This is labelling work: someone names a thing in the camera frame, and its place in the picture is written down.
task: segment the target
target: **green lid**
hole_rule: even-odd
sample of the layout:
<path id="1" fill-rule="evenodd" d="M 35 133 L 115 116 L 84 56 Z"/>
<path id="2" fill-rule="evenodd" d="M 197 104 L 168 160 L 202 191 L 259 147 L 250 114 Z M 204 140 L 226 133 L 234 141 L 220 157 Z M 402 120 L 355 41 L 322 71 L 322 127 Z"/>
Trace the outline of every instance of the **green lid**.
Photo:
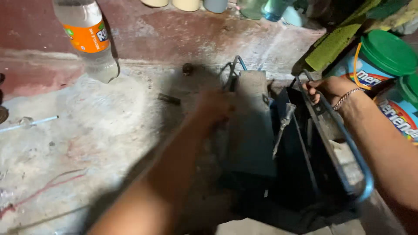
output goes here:
<path id="1" fill-rule="evenodd" d="M 414 50 L 399 37 L 383 30 L 372 30 L 361 37 L 360 51 L 377 67 L 395 75 L 414 74 L 418 58 Z"/>
<path id="2" fill-rule="evenodd" d="M 402 98 L 418 109 L 418 75 L 400 77 L 396 86 Z"/>

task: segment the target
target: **orange bottle label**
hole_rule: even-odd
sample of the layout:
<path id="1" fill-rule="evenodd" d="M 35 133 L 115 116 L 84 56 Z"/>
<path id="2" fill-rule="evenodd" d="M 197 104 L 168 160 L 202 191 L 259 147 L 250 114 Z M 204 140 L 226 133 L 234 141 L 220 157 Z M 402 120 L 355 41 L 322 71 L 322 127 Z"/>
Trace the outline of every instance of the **orange bottle label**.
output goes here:
<path id="1" fill-rule="evenodd" d="M 70 37 L 71 44 L 79 51 L 94 53 L 103 51 L 109 46 L 110 42 L 103 20 L 88 28 L 63 26 L 65 32 Z"/>

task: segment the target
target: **bracelet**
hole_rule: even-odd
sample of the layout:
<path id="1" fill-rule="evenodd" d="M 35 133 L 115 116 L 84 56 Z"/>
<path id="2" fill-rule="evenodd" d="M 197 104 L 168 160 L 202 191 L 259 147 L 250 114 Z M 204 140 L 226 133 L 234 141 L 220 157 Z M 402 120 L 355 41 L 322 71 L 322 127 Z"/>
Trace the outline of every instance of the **bracelet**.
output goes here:
<path id="1" fill-rule="evenodd" d="M 332 110 L 337 111 L 338 109 L 340 109 L 342 103 L 347 99 L 347 97 L 349 97 L 351 94 L 353 94 L 356 91 L 361 91 L 361 88 L 356 88 L 356 89 L 352 89 L 351 91 L 347 92 L 343 97 L 341 97 L 341 99 L 338 101 L 338 103 L 332 107 Z"/>

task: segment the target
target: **person's arm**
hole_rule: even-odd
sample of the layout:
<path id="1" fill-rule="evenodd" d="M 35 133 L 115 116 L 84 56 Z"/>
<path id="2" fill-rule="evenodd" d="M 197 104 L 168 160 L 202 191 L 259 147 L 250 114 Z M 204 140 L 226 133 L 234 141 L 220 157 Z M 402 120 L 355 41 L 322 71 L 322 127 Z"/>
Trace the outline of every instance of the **person's arm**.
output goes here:
<path id="1" fill-rule="evenodd" d="M 226 94 L 200 94 L 196 110 L 166 142 L 159 159 L 93 225 L 89 235 L 163 235 L 172 232 L 191 185 L 195 160 L 213 126 L 229 118 Z"/>
<path id="2" fill-rule="evenodd" d="M 344 78 L 308 82 L 308 92 L 318 102 L 315 88 L 331 105 L 357 86 Z M 418 149 L 392 125 L 362 91 L 349 95 L 338 110 L 357 147 L 371 168 L 376 188 L 408 232 L 417 232 Z"/>

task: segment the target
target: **forearm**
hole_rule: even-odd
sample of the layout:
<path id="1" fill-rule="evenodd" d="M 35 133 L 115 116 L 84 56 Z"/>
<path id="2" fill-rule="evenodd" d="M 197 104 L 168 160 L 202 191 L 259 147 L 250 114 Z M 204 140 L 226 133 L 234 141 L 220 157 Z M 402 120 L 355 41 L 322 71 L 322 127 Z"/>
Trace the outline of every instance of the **forearm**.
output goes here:
<path id="1" fill-rule="evenodd" d="M 418 209 L 416 147 L 363 92 L 353 93 L 342 105 L 340 113 L 373 171 L 379 191 L 404 206 Z"/>
<path id="2" fill-rule="evenodd" d="M 209 126 L 188 119 L 157 154 L 158 160 L 123 193 L 90 235 L 170 233 L 195 171 Z"/>

